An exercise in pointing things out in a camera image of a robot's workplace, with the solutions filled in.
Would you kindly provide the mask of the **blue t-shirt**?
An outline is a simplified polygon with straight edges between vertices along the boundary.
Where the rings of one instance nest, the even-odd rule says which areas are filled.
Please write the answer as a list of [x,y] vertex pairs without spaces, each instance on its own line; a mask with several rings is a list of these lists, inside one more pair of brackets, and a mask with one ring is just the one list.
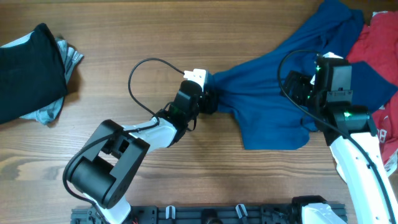
[[340,1],[318,10],[275,50],[208,77],[206,91],[218,97],[218,111],[237,120],[246,150],[295,150],[315,130],[312,118],[280,94],[278,79],[296,71],[313,76],[315,52],[346,58],[364,27],[364,16]]

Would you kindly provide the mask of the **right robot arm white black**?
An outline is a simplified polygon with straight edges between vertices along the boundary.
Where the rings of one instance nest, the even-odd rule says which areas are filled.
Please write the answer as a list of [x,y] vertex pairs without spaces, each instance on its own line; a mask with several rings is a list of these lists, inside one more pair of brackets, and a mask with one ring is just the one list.
[[313,118],[348,186],[358,223],[397,223],[397,199],[379,150],[376,125],[366,105],[354,103],[352,65],[316,53],[312,78],[292,71],[280,93]]

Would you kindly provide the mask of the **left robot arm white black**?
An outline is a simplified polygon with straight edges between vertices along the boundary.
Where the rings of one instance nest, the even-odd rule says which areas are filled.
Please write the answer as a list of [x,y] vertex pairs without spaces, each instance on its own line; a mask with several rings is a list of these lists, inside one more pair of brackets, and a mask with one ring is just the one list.
[[175,99],[146,123],[123,127],[103,121],[63,171],[65,190],[91,204],[92,223],[136,223],[124,194],[147,153],[167,148],[189,131],[199,113],[216,111],[218,97],[208,86],[183,81]]

